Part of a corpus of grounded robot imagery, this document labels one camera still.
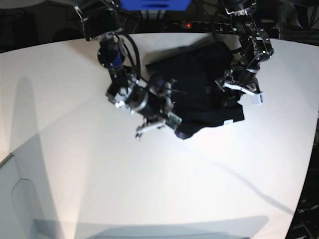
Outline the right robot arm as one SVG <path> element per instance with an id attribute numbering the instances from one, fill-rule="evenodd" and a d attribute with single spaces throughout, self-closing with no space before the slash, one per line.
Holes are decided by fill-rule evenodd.
<path id="1" fill-rule="evenodd" d="M 99 42 L 98 61 L 111 77 L 106 97 L 115 107 L 143 116 L 136 139 L 156 128 L 167 126 L 176 130 L 182 119 L 173 112 L 171 95 L 175 79 L 152 76 L 146 86 L 139 85 L 143 80 L 140 54 L 132 37 L 120 26 L 120 7 L 117 0 L 82 0 L 74 5 L 85 39 Z"/>

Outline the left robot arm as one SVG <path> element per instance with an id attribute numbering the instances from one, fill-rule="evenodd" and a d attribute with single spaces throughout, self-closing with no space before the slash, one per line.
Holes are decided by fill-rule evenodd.
<path id="1" fill-rule="evenodd" d="M 263 28 L 259 28 L 252 16 L 255 11 L 255 0 L 219 0 L 216 13 L 211 19 L 211 34 L 214 41 L 220 45 L 217 36 L 215 20 L 224 10 L 231 20 L 231 30 L 239 37 L 240 47 L 230 53 L 239 53 L 239 61 L 224 70 L 223 76 L 215 80 L 218 88 L 235 97 L 247 94 L 253 105 L 264 102 L 265 93 L 260 90 L 257 73 L 260 63 L 269 60 L 274 54 L 269 36 Z"/>

